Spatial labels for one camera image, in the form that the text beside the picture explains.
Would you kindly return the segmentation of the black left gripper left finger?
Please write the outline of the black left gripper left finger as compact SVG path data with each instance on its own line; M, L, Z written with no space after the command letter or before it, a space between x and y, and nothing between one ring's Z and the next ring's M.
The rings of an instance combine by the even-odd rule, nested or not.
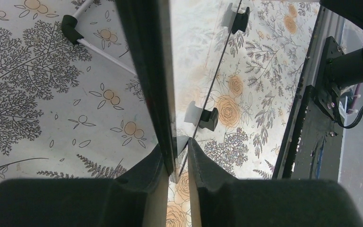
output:
M163 227L168 173L159 147L115 179L0 183L0 227Z

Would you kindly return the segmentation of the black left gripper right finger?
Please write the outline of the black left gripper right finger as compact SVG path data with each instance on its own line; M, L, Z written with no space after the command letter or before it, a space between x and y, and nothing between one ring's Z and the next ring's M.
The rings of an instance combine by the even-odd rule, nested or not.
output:
M243 180L188 141L194 227L363 227L354 202L329 180Z

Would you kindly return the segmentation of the white whiteboard black frame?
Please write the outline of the white whiteboard black frame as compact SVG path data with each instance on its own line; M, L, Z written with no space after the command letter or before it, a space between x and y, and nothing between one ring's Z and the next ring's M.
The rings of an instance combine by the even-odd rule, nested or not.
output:
M245 31L250 9L240 0L117 0L133 66L105 53L76 29L92 1L62 18L61 31L138 77L168 173L177 182L187 140L198 128L214 130L218 110L206 105L232 34Z

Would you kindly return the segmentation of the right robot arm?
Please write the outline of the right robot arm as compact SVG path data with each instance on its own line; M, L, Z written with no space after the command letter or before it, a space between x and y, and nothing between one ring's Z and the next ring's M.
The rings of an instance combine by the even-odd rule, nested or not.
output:
M322 0L320 4L363 30L363 0ZM325 87L339 90L363 83L363 46L344 53L334 37L327 37L318 77Z

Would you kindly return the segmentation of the floral tablecloth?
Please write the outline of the floral tablecloth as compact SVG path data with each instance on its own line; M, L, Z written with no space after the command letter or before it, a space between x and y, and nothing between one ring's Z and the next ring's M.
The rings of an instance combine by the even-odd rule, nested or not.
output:
M94 0L77 31L123 69L61 32L81 0L0 0L0 185L114 179L158 140L119 14ZM313 0L169 1L177 177L167 227L192 226L187 139L238 178L270 179L320 5ZM33 217L0 202L0 227L63 227L54 206Z

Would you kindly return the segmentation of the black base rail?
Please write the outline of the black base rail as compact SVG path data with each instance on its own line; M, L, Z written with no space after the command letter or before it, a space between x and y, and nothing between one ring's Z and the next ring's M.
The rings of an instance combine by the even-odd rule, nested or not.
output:
M320 7L309 49L272 179L323 179L337 182L343 128L332 121L332 103L322 86L327 57L343 55L340 44L344 18Z

